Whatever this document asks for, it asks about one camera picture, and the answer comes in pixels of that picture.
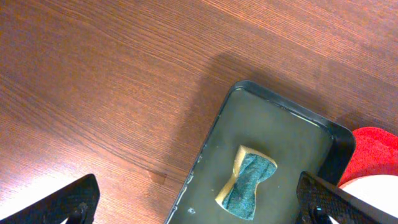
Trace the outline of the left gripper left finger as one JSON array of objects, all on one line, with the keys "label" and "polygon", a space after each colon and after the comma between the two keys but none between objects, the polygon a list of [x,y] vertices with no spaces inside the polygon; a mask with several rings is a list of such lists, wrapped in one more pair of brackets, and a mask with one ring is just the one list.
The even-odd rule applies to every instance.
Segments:
[{"label": "left gripper left finger", "polygon": [[32,205],[1,220],[1,223],[92,224],[100,199],[94,174],[87,174]]}]

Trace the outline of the green yellow sponge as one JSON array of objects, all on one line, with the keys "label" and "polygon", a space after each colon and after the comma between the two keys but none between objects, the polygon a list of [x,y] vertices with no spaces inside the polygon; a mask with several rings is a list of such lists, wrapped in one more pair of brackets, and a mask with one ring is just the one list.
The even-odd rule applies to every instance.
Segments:
[{"label": "green yellow sponge", "polygon": [[274,175],[276,170],[275,160],[250,147],[240,145],[234,159],[231,177],[215,201],[228,213],[243,220],[253,220],[257,187]]}]

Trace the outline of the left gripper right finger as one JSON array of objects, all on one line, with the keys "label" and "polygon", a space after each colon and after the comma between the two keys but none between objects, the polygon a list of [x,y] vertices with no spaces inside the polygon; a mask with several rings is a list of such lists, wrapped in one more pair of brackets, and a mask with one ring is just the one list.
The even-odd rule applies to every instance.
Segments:
[{"label": "left gripper right finger", "polygon": [[297,185],[299,223],[395,224],[397,218],[303,171]]}]

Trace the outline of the white round plate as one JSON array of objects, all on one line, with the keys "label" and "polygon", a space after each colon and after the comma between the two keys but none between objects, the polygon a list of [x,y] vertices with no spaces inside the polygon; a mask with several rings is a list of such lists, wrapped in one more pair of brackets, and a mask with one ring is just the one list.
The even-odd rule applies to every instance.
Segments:
[{"label": "white round plate", "polygon": [[397,176],[359,177],[344,183],[340,189],[397,218]]}]

